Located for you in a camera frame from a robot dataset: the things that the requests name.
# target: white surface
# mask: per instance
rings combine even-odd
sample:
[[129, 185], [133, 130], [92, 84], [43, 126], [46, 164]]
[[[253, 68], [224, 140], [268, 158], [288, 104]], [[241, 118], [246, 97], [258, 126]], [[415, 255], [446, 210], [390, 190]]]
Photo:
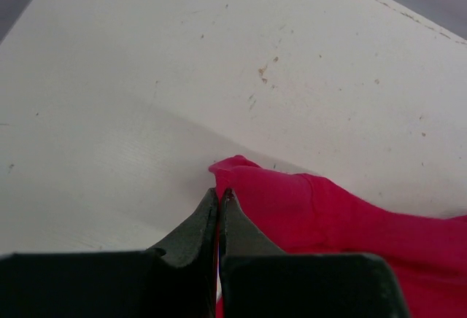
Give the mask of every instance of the white surface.
[[33, 0], [0, 45], [0, 252], [147, 247], [237, 153], [465, 211], [463, 42], [391, 0]]

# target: scratch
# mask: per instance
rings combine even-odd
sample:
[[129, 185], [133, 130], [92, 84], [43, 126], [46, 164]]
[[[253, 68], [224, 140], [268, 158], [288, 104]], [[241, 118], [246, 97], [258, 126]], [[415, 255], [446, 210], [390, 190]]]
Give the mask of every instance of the scratch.
[[255, 104], [256, 104], [256, 99], [255, 99], [254, 102], [251, 103], [251, 105], [250, 105], [250, 111], [251, 111], [251, 109], [253, 109], [253, 107], [255, 106]]
[[242, 77], [243, 73], [245, 72], [245, 67], [246, 67], [246, 65], [243, 65], [242, 72], [240, 72], [240, 76], [239, 76], [239, 77]]

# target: pink cloth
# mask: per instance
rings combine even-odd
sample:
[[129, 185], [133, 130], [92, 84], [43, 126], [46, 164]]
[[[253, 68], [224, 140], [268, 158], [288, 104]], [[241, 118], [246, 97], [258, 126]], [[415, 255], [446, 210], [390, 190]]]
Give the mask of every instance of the pink cloth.
[[266, 170], [239, 155], [209, 170], [217, 195], [234, 189], [244, 213], [286, 252], [379, 255], [398, 277], [413, 317], [467, 317], [467, 216], [388, 212], [324, 177]]

